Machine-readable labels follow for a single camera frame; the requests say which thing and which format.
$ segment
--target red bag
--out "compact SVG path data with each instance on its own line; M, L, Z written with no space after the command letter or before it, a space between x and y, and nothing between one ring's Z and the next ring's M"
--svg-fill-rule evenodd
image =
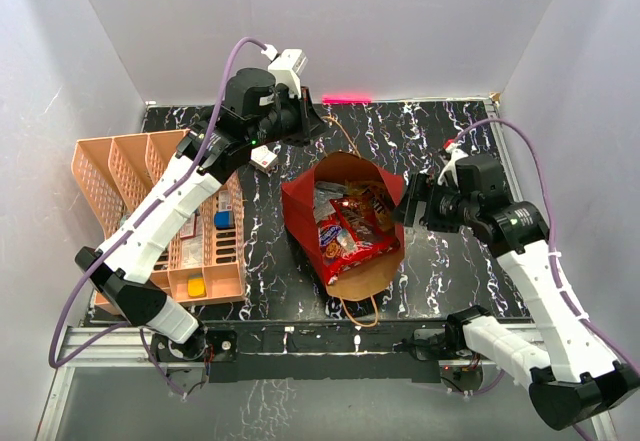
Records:
M323 261L318 227L313 216L313 192L316 181L339 184L345 184L346 181L381 181L397 205L402 199L404 178L353 154L337 152L328 155L294 181L282 185L284 224L309 257L327 293L347 301L360 301L379 293L393 281L404 258L402 225L395 226L395 235L400 242L397 251L382 254L349 269L330 283L331 273Z

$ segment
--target metal frame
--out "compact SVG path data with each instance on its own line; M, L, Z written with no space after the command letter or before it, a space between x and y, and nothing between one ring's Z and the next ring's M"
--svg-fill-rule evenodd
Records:
M468 97L468 98L424 98L417 99L412 101L482 101L485 106L485 110L487 115L490 118L496 118L499 116L498 107L494 101L487 97ZM511 158L509 156L507 146L504 139L504 133L502 130L502 126L494 124L491 126L493 135L495 137L496 145L498 148L498 152L500 154L502 163L505 168L505 173L507 176L507 181L512 190L513 196L516 200L522 200L522 193L520 191L520 187L517 182L517 178L515 176L515 171L513 169L513 165L511 163ZM415 321L413 323L405 323L406 328L411 327L425 327L425 324L429 324L433 322L433 320L424 320L422 323L420 321ZM526 339L529 342L533 342L536 344L542 344L542 339L537 331L534 324L524 323L524 322L513 322L509 320L504 320L507 329L514 330L520 334L523 339ZM237 323L220 323L220 325L224 325L228 328L246 326L247 323L250 322L237 322ZM344 324L345 327L350 327L351 329L356 329L355 326L350 324ZM291 333L295 331L296 323L282 323L280 325L274 326L275 330L281 329L282 334ZM84 341L88 339L88 337L93 336L97 332L101 331L102 328L69 328L65 340L63 342L60 355L64 356L70 353L77 346L82 344ZM351 333L352 338L355 340L356 337L353 336L354 333ZM151 344L152 332L145 330L145 338L147 342ZM353 351L341 351L341 352L332 352L332 353L323 353L327 356L341 356L341 357L350 357L350 358L363 358L365 356L375 356L380 354L390 354L391 352L367 352L367 351L358 351L357 346L353 346ZM283 352L264 352L264 353L255 353L255 354L263 354L263 355L278 355L282 356ZM308 353L287 353L288 356L292 357L317 357L321 353L317 352L308 352ZM495 363L491 361L484 361L485 365L494 365ZM458 359L458 360L441 360L439 361L440 366L448 365L448 366L457 366L457 365L466 365L468 364L468 360L466 359ZM164 367L167 368L195 368L201 369L200 363L185 363L185 362L171 362L171 363L161 363ZM87 348L81 354L79 354L76 358L71 360L67 365L62 368L59 368L56 371L55 378L53 380L51 390L49 393L49 397L47 399L47 403L44 409L44 413L38 428L38 433L36 435L37 441L48 441L55 440L58 429L60 427L60 422L62 420L62 415L64 413L64 409L66 406L67 399L69 397L69 392L73 383L73 376L76 369L82 369L87 367L106 367L106 368L122 368L122 367L140 367L140 368L153 368L151 362L149 362L147 358L147 353L145 352L142 343L140 341L139 330L137 328L123 328L121 330L110 333L107 336L104 336L100 340L98 340L94 345ZM603 413L599 416L592 418L594 428L596 430L597 439L598 440L608 440L608 441L616 441L617 436L615 434L615 430L613 428L613 424L611 422L611 417L609 413Z

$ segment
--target blue object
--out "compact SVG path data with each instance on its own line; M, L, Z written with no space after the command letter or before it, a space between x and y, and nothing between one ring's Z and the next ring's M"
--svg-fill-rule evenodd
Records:
M231 211L219 211L213 216L213 225L217 229L229 229L233 228L233 212Z

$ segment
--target black marble table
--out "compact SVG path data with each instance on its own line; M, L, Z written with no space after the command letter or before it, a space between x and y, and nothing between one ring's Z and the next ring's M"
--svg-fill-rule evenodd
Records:
M143 120L146 132L187 128L199 107L152 107ZM482 101L423 101L317 106L320 115L338 118L360 154L408 179L411 172L434 170L444 142L470 123L487 117ZM245 203L247 299L244 303L192 308L203 321L342 319L339 300L322 288L311 264L284 228L281 184L320 160L324 153L350 151L334 124L306 148L275 143L279 167L271 175L250 166L239 170ZM480 128L465 139L469 153L499 157L490 129ZM472 304L497 317L528 316L519 293L470 230L440 235L407 229L406 258L393 283L376 300L381 320L444 318ZM356 316L371 314L370 302L349 303ZM87 321L113 319L96 310Z

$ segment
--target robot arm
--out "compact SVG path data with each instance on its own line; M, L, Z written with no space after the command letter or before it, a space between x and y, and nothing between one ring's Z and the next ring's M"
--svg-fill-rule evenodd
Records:
M227 83L221 114L198 168L167 194L176 180L189 172L205 142L209 121L194 126L180 142L160 182L121 229L96 250L85 247L76 255L78 266L87 271L130 231L126 241L96 269L91 281L131 325L148 326L168 337L185 359L203 352L204 330L187 310L149 281L153 266L196 208L237 168L249 163L252 149L275 141L304 146L325 130L308 88L300 86L299 74L305 63L300 50L285 50L268 71L238 71ZM151 206L155 209L145 218L143 213Z
M439 232L470 227L522 294L546 351L510 333L479 306L448 317L446 349L468 349L495 361L528 389L536 411L554 429L618 405L640 387L638 373L580 322L586 313L576 316L564 302L562 291L580 307L562 270L562 289L554 283L548 227L538 209L511 199L502 166L492 156L467 156L455 144L446 151L450 160L437 181L426 174L411 177L396 221Z

